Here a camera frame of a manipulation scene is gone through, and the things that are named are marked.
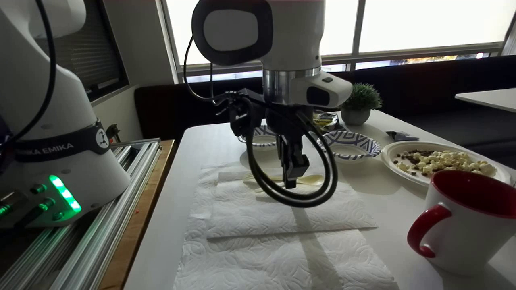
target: green plant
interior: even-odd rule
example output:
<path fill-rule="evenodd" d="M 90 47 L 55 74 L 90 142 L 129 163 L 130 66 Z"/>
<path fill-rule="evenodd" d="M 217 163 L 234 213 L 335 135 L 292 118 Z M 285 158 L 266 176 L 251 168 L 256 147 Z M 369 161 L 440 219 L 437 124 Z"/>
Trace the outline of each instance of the green plant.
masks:
<path fill-rule="evenodd" d="M 380 93 L 371 84 L 355 84 L 343 110 L 374 110 L 382 106 Z"/>

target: black cable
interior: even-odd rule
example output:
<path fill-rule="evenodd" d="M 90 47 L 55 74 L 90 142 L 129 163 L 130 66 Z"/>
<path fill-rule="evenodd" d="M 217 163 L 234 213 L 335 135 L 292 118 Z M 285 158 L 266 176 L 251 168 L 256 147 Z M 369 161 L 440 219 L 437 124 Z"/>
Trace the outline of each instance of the black cable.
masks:
<path fill-rule="evenodd" d="M 309 139 L 309 142 L 314 145 L 314 148 L 317 150 L 322 164 L 324 164 L 324 184 L 311 193 L 293 193 L 288 192 L 282 187 L 279 187 L 276 182 L 272 182 L 259 168 L 259 164 L 255 159 L 253 155 L 253 129 L 250 129 L 250 132 L 246 132 L 246 155 L 248 155 L 248 163 L 250 163 L 250 169 L 253 172 L 253 177 L 256 179 L 256 184 L 274 200 L 285 203 L 288 206 L 295 206 L 295 208 L 311 208 L 311 206 L 317 206 L 324 201 L 327 201 L 335 188 L 337 188 L 337 166 L 335 166 L 335 159 L 330 155 L 330 148 L 325 143 L 322 134 L 317 130 L 316 126 L 311 124 L 309 119 L 306 119 L 301 113 L 296 114 L 296 121 L 295 122 L 296 127 L 301 129 L 301 132 Z M 311 135 L 311 132 L 321 140 L 322 148 L 317 145 L 317 140 Z"/>
<path fill-rule="evenodd" d="M 219 97 L 226 97 L 226 93 L 214 95 L 214 92 L 213 92 L 213 63 L 211 63 L 211 61 L 209 61 L 209 89 L 211 89 L 211 95 L 209 95 L 209 97 L 198 95 L 198 93 L 192 89 L 192 85 L 190 85 L 190 82 L 188 82 L 188 77 L 187 77 L 187 76 L 188 76 L 187 64 L 188 64 L 188 55 L 190 55 L 192 43 L 193 43 L 193 37 L 190 37 L 187 52 L 184 53 L 184 61 L 182 61 L 182 79 L 184 79 L 184 84 L 187 85 L 188 92 L 190 92 L 195 98 L 198 98 L 198 100 L 201 100 L 201 101 L 216 103 L 216 100 L 217 100 Z"/>
<path fill-rule="evenodd" d="M 11 148 L 19 139 L 22 139 L 45 114 L 51 97 L 53 97 L 53 87 L 55 87 L 55 77 L 56 77 L 56 55 L 55 55 L 55 45 L 53 45 L 53 34 L 48 21 L 47 10 L 42 3 L 42 0 L 35 0 L 37 10 L 40 13 L 43 27 L 45 27 L 45 37 L 47 37 L 47 45 L 48 45 L 48 58 L 50 58 L 50 76 L 48 76 L 48 85 L 47 85 L 47 93 L 43 98 L 43 103 L 40 105 L 38 111 L 35 116 L 30 119 L 29 124 L 26 124 L 18 134 L 14 134 L 8 142 L 0 143 L 0 151 Z"/>

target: window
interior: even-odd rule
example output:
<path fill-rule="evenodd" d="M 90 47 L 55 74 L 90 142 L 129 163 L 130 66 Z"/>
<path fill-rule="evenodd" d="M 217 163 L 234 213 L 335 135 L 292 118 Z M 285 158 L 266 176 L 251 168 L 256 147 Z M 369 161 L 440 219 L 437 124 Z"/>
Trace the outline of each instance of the window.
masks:
<path fill-rule="evenodd" d="M 196 2 L 164 0 L 177 66 L 192 35 Z M 348 63 L 355 69 L 358 63 L 372 68 L 413 56 L 498 52 L 514 11 L 514 0 L 325 0 L 321 53 L 327 64 Z M 206 63 L 193 47 L 188 66 L 206 72 Z"/>
<path fill-rule="evenodd" d="M 71 35 L 55 39 L 56 61 L 72 71 L 90 100 L 127 84 L 111 29 L 103 14 L 101 0 L 84 0 L 87 19 L 84 27 Z M 47 40 L 37 40 L 47 52 Z"/>
<path fill-rule="evenodd" d="M 514 0 L 369 0 L 359 52 L 500 43 Z"/>

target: wall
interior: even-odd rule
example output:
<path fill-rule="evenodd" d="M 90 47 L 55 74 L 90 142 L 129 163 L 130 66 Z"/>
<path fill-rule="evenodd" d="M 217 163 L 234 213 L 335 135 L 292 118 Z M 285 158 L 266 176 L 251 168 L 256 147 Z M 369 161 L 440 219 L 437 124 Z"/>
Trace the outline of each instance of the wall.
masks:
<path fill-rule="evenodd" d="M 122 142 L 142 139 L 138 116 L 134 106 L 135 87 L 126 87 L 95 100 L 93 111 L 105 127 L 116 124 Z"/>
<path fill-rule="evenodd" d="M 161 0 L 103 0 L 129 84 L 172 84 Z"/>

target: green indicator light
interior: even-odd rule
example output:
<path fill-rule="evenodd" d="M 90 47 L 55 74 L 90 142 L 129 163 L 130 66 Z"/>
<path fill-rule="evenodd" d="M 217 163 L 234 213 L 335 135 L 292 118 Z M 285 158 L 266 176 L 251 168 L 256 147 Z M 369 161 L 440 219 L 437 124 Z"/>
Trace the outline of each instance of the green indicator light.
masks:
<path fill-rule="evenodd" d="M 11 206 L 0 206 L 0 216 L 9 213 Z"/>
<path fill-rule="evenodd" d="M 69 208 L 76 214 L 82 211 L 80 205 L 72 197 L 72 193 L 66 188 L 64 182 L 59 177 L 50 176 L 48 180 L 51 182 L 51 185 L 58 190 L 58 193 L 64 198 L 64 201 L 69 205 Z"/>
<path fill-rule="evenodd" d="M 38 208 L 40 208 L 42 211 L 48 211 L 48 206 L 47 206 L 45 203 L 40 203 Z"/>

